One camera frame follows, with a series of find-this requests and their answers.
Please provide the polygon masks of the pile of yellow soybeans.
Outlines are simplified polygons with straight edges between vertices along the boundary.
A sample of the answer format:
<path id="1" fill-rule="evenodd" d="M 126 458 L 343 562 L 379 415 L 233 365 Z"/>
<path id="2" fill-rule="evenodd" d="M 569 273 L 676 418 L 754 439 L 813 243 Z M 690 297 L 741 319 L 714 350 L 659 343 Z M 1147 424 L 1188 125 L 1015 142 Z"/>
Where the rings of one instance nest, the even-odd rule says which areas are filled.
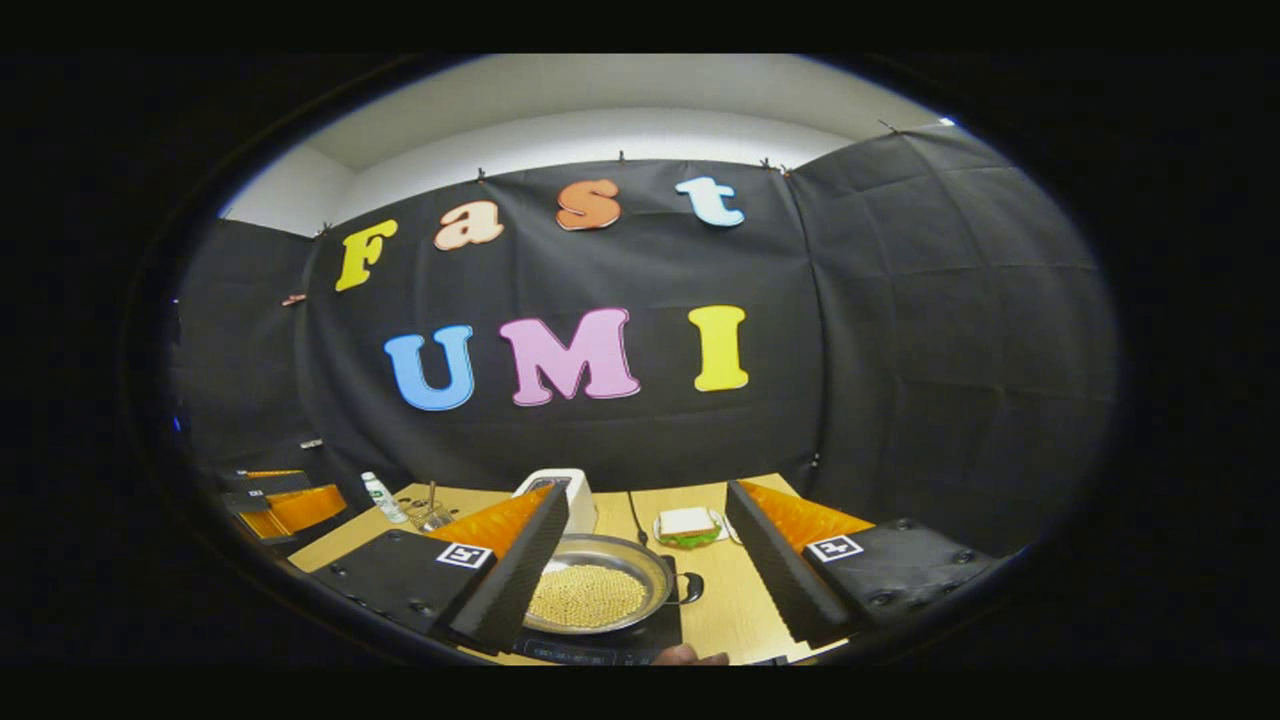
<path id="1" fill-rule="evenodd" d="M 541 575 L 527 611 L 557 626 L 598 629 L 646 602 L 645 585 L 626 571 L 572 565 Z"/>

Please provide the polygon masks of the steel pot with black handles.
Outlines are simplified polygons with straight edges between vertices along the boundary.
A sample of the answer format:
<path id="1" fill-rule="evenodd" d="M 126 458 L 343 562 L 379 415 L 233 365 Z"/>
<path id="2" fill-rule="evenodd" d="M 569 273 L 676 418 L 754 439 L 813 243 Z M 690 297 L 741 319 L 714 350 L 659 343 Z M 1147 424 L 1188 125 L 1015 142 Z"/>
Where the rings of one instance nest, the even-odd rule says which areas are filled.
<path id="1" fill-rule="evenodd" d="M 595 565 L 626 571 L 645 585 L 646 602 L 622 620 L 598 629 L 557 626 L 532 616 L 527 607 L 524 626 L 553 635 L 599 635 L 621 632 L 648 620 L 662 609 L 694 603 L 701 598 L 705 589 L 705 582 L 696 573 L 676 571 L 663 557 L 631 541 L 596 534 L 563 536 L 543 568 L 535 589 L 543 574 L 572 565 Z"/>

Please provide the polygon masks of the black induction cooktop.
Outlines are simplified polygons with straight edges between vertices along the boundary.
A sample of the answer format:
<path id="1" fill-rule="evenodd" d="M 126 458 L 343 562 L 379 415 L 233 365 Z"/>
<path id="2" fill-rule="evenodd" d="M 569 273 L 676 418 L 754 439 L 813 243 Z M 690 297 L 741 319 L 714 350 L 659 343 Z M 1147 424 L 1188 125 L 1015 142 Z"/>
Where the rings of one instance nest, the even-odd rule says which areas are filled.
<path id="1" fill-rule="evenodd" d="M 672 557 L 662 557 L 676 570 Z M 525 626 L 515 652 L 566 665 L 648 665 L 662 650 L 682 642 L 682 606 L 662 609 L 636 626 L 599 635 L 553 635 Z"/>

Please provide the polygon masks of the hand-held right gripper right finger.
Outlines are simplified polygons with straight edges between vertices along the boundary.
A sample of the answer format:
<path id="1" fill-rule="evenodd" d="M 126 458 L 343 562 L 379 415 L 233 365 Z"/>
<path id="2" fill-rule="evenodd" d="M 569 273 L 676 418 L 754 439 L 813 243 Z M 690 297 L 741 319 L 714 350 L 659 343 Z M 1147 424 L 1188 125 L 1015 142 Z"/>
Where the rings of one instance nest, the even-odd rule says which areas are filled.
<path id="1" fill-rule="evenodd" d="M 753 482 L 728 483 L 724 511 L 788 633 L 814 650 L 927 623 L 1001 568 L 914 518 L 872 524 Z"/>

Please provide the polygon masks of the white bottle with green label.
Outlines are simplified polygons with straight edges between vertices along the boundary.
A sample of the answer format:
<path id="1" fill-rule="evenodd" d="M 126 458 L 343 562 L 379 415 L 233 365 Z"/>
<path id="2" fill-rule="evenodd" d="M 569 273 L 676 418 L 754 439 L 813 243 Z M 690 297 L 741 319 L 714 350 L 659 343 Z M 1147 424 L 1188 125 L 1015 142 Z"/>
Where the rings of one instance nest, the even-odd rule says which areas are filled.
<path id="1" fill-rule="evenodd" d="M 374 471 L 364 471 L 360 478 L 371 501 L 390 523 L 399 525 L 410 521 L 408 515 L 401 509 L 399 501 Z"/>

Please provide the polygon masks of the white toaster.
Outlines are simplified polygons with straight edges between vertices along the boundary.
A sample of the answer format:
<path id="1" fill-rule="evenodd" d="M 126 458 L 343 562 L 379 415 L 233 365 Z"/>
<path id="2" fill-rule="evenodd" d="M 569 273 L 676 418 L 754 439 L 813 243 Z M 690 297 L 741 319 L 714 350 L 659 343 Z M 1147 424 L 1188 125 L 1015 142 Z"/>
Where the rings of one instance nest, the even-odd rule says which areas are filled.
<path id="1" fill-rule="evenodd" d="M 584 470 L 577 468 L 545 468 L 532 471 L 512 493 L 520 497 L 544 486 L 566 486 L 564 497 L 570 507 L 566 534 L 594 534 L 598 512 L 591 488 Z"/>

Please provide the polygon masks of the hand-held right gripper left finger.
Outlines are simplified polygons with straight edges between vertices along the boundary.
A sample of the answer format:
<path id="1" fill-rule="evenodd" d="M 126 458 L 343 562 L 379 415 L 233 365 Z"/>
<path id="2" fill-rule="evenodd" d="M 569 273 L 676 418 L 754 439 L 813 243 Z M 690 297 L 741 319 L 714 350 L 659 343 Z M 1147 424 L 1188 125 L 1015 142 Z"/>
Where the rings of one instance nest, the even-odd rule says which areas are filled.
<path id="1" fill-rule="evenodd" d="M 479 542 L 387 530 L 324 562 L 315 579 L 338 597 L 417 635 L 507 652 L 570 518 L 563 486 L 532 496 L 503 553 Z"/>

